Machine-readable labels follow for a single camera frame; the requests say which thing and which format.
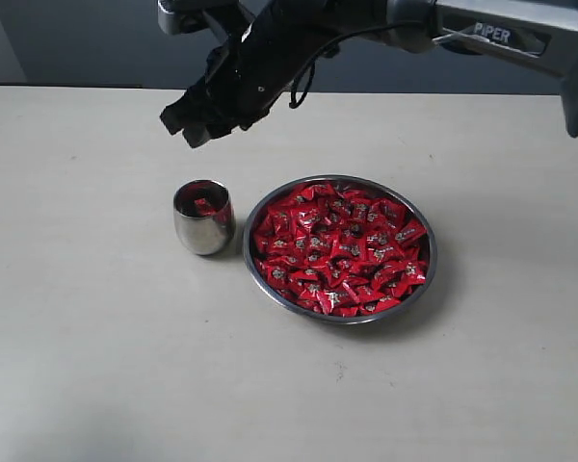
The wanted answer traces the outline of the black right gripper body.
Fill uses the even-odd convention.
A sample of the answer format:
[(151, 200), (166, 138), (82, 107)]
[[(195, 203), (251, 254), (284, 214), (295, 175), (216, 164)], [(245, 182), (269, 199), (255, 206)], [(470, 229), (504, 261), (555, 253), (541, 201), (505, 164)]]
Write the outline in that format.
[(225, 37), (187, 90), (188, 129), (249, 129), (313, 73), (317, 54), (360, 27), (358, 1), (270, 1), (258, 15), (239, 1), (188, 2), (188, 32)]

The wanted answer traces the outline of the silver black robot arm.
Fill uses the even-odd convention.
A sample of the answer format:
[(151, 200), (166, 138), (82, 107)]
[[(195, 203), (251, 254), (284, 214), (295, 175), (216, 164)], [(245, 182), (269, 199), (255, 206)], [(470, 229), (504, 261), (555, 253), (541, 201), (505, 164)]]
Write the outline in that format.
[(246, 130), (283, 92), (306, 98), (321, 58), (364, 38), (410, 53), (485, 55), (560, 81), (565, 128), (578, 137), (578, 1), (162, 1), (169, 35), (211, 30), (204, 74), (160, 115), (191, 147)]

